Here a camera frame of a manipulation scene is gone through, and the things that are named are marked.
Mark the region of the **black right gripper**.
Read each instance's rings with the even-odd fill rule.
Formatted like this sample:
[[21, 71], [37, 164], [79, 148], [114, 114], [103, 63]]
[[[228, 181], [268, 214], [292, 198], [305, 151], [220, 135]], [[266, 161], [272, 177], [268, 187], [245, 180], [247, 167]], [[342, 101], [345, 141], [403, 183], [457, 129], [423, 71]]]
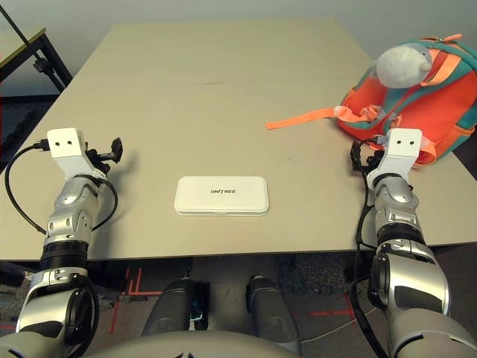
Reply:
[[353, 171], [362, 170], [374, 170], [376, 169], [383, 156], [384, 150], [376, 150], [366, 159], [366, 163], [361, 165], [361, 145], [359, 143], [353, 143], [350, 149], [350, 160]]

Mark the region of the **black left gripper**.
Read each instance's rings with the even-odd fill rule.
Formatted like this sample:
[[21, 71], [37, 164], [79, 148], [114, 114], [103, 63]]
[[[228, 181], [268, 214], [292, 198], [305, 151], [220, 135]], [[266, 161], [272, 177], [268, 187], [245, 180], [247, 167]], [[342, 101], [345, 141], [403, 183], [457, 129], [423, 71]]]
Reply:
[[112, 141], [110, 153], [99, 154], [95, 149], [89, 149], [86, 151], [90, 163], [103, 174], [108, 174], [110, 171], [110, 165], [106, 164], [106, 161], [111, 160], [114, 163], [118, 163], [121, 160], [122, 154], [123, 145], [120, 137], [117, 137]]

